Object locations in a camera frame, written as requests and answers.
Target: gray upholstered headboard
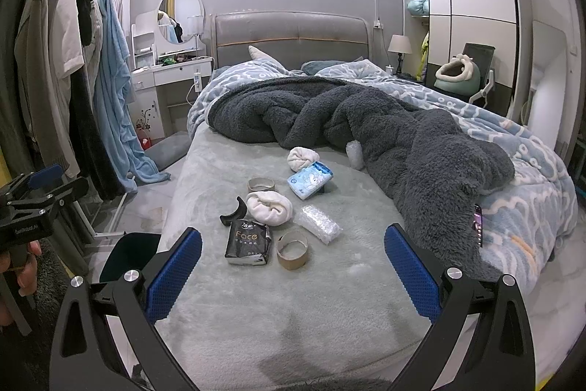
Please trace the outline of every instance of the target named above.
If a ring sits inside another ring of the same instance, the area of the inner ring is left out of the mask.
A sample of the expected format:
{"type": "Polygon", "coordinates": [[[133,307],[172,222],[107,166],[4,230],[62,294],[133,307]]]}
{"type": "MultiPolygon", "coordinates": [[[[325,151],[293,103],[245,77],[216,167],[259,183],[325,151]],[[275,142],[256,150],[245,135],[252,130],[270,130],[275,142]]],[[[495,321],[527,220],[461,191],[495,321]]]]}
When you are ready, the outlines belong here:
{"type": "Polygon", "coordinates": [[[268,53],[289,70],[310,60],[371,58],[363,19],[312,12],[242,12],[210,18],[212,55],[218,67],[250,60],[248,46],[268,53]]]}

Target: white pillow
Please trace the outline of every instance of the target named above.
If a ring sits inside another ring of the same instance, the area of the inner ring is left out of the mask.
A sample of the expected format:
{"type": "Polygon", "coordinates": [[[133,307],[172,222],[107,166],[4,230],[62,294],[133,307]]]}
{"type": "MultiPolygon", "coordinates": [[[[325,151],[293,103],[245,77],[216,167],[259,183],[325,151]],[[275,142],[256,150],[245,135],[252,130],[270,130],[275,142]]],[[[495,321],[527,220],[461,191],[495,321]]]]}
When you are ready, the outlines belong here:
{"type": "Polygon", "coordinates": [[[248,46],[248,53],[250,53],[250,58],[252,60],[262,60],[262,59],[271,60],[271,61],[275,62],[279,67],[281,67],[283,70],[286,70],[286,68],[283,67],[280,62],[278,62],[277,60],[272,58],[270,55],[265,54],[262,50],[259,50],[258,48],[253,47],[252,45],[248,46]]]}

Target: human hand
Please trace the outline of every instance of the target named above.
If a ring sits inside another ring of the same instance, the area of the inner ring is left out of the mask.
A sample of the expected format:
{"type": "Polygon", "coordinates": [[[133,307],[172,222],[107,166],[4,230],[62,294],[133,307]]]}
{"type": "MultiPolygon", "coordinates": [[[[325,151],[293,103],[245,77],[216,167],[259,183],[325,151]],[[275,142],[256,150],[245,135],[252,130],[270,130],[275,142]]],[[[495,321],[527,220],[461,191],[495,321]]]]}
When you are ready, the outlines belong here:
{"type": "MultiPolygon", "coordinates": [[[[29,243],[26,248],[30,252],[26,258],[26,264],[16,273],[18,276],[18,285],[20,286],[20,290],[18,291],[20,296],[31,295],[36,291],[36,257],[41,255],[40,244],[37,240],[29,243]]],[[[10,268],[10,253],[2,252],[0,254],[0,274],[7,271],[8,268],[10,268]]],[[[0,299],[0,327],[7,327],[13,321],[14,319],[8,311],[8,308],[2,299],[0,299]]]]}

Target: roll of tape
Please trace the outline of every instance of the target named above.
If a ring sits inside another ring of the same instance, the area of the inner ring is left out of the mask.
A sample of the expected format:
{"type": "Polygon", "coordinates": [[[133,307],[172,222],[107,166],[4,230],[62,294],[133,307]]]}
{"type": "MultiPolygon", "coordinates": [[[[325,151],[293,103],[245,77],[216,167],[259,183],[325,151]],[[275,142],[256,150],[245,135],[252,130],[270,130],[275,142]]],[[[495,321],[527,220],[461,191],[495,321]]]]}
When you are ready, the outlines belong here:
{"type": "Polygon", "coordinates": [[[303,267],[309,259],[309,244],[307,243],[307,238],[298,231],[291,231],[286,233],[277,241],[277,258],[279,259],[279,264],[287,270],[295,270],[297,268],[303,267]],[[293,256],[291,256],[291,254],[287,254],[288,256],[285,257],[282,253],[283,249],[285,249],[286,246],[293,242],[300,243],[303,246],[303,252],[293,256]]]}
{"type": "Polygon", "coordinates": [[[261,191],[274,191],[275,181],[266,177],[253,177],[248,181],[249,193],[260,193],[261,191]]]}

